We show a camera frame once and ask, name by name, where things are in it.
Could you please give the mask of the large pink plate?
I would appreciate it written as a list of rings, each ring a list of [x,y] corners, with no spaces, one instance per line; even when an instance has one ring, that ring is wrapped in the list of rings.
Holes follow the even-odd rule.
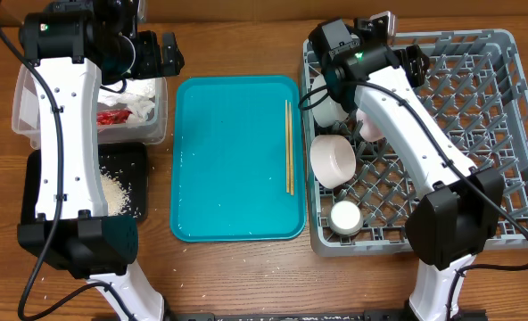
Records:
[[[373,120],[361,109],[356,110],[357,123],[361,124],[360,136],[367,142],[373,143],[384,138],[384,134]]]

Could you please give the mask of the grey bowl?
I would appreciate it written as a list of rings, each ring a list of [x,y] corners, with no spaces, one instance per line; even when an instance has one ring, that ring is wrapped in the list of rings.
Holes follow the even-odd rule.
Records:
[[[326,84],[324,76],[319,75],[314,79],[311,90],[320,88]],[[309,98],[309,103],[316,103],[320,98],[327,94],[326,90],[317,92]],[[348,118],[348,113],[342,106],[334,101],[329,95],[327,98],[311,109],[314,120],[322,128],[331,127],[337,121],[344,121]]]

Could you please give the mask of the small pink bowl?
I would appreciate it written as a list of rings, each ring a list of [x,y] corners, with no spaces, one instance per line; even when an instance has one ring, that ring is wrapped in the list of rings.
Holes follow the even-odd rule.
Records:
[[[317,181],[327,189],[348,182],[356,172],[355,153],[343,136],[316,136],[311,143],[309,159]]]

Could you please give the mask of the wooden chopstick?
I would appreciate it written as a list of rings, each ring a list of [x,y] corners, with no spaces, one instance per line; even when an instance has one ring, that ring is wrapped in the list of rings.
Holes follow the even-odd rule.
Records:
[[[289,103],[285,100],[285,184],[286,192],[291,192],[290,157],[289,157]]]
[[[293,113],[292,103],[288,102],[287,107],[288,122],[288,156],[289,156],[289,177],[290,177],[290,195],[294,196],[294,168],[293,168]]]

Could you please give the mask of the white cup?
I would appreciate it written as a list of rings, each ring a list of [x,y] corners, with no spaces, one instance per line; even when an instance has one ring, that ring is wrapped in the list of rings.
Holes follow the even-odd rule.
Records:
[[[328,217],[328,226],[338,235],[355,235],[363,226],[363,216],[359,207],[350,201],[337,202]]]

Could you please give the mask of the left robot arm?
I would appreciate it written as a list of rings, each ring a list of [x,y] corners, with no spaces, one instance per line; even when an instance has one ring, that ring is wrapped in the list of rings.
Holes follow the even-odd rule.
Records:
[[[55,1],[29,13],[11,52],[37,89],[37,202],[17,227],[38,265],[96,289],[122,320],[171,320],[166,299],[138,265],[136,221],[110,216],[100,178],[99,90],[129,78],[176,76],[184,67],[173,34],[141,31],[140,1]]]

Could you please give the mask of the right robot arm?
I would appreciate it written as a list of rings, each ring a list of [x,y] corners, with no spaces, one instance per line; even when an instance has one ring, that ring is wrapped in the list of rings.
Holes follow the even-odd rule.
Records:
[[[415,290],[400,313],[403,320],[484,320],[482,311],[462,311],[458,296],[476,256],[507,218],[503,176],[479,169],[444,134],[416,95],[429,59],[418,45],[390,47],[395,19],[384,12],[347,24],[319,23],[309,42],[324,84],[299,101],[303,111],[324,100],[365,114],[390,144],[410,176],[418,203],[405,231],[418,256]]]

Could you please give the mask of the grey dishwasher rack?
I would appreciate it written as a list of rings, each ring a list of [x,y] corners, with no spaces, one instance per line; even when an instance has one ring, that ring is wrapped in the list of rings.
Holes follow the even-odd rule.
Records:
[[[504,178],[503,208],[489,250],[523,248],[528,238],[528,86],[513,36],[504,29],[400,33],[395,48],[419,45],[429,57],[417,95],[449,140],[479,169],[495,168]],[[385,255],[409,250],[405,233],[417,197],[406,168],[383,140],[369,143],[354,119],[322,128],[303,116],[307,142],[322,134],[344,136],[357,170],[334,189],[307,176],[310,242],[323,257]],[[334,233],[327,217],[340,201],[355,203],[363,226],[351,236]]]

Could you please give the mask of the crumpled white tissue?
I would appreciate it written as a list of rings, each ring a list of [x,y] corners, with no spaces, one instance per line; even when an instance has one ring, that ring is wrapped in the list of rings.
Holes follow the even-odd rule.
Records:
[[[130,122],[145,122],[155,107],[156,80],[143,79],[126,81],[125,90],[120,93],[123,82],[101,88],[98,106],[109,110],[129,110]]]

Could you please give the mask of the clear plastic bin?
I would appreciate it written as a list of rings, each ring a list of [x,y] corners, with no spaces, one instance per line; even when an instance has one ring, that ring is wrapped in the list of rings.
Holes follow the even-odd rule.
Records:
[[[149,113],[149,119],[145,122],[126,123],[98,126],[97,137],[100,144],[112,144],[121,142],[141,142],[144,144],[158,144],[163,141],[166,134],[168,118],[168,91],[165,78],[154,78],[156,80],[155,107]],[[125,90],[126,83],[120,90]],[[97,112],[108,111],[97,104]],[[20,67],[18,79],[15,86],[12,107],[12,130],[27,137],[30,146],[34,149],[40,147],[40,129],[37,90],[31,73]]]

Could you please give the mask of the red wrapper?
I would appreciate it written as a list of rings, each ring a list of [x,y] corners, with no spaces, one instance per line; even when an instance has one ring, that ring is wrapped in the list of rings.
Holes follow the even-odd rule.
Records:
[[[132,111],[124,110],[108,110],[97,112],[96,122],[98,126],[110,126],[126,123],[128,118],[132,115]]]

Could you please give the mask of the black tray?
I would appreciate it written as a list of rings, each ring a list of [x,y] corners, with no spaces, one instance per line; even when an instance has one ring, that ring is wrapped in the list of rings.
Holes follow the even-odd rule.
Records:
[[[129,216],[137,222],[147,218],[148,155],[142,143],[100,144],[99,169],[103,177],[117,182],[125,194],[118,215]],[[41,172],[41,152],[35,150],[27,160],[26,177],[21,206],[21,223],[35,221]]]

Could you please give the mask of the teal plastic tray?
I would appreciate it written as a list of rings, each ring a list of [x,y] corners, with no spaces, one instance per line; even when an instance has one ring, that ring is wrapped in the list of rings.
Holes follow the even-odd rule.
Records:
[[[190,78],[177,90],[170,228],[188,243],[289,240],[306,223],[300,113],[293,110],[294,190],[286,189],[286,76]]]

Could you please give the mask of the pile of rice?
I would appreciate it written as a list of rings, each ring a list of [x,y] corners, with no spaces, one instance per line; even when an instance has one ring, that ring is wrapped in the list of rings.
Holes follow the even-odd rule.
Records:
[[[122,183],[109,174],[100,175],[103,194],[108,206],[109,216],[124,215],[129,209],[129,193]]]

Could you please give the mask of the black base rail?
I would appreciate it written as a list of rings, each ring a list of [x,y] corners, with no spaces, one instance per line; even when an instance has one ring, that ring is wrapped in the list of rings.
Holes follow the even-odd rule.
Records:
[[[212,313],[171,314],[165,320],[177,321],[399,321],[416,320],[405,309],[370,309],[362,312],[335,314],[251,314],[214,315]]]

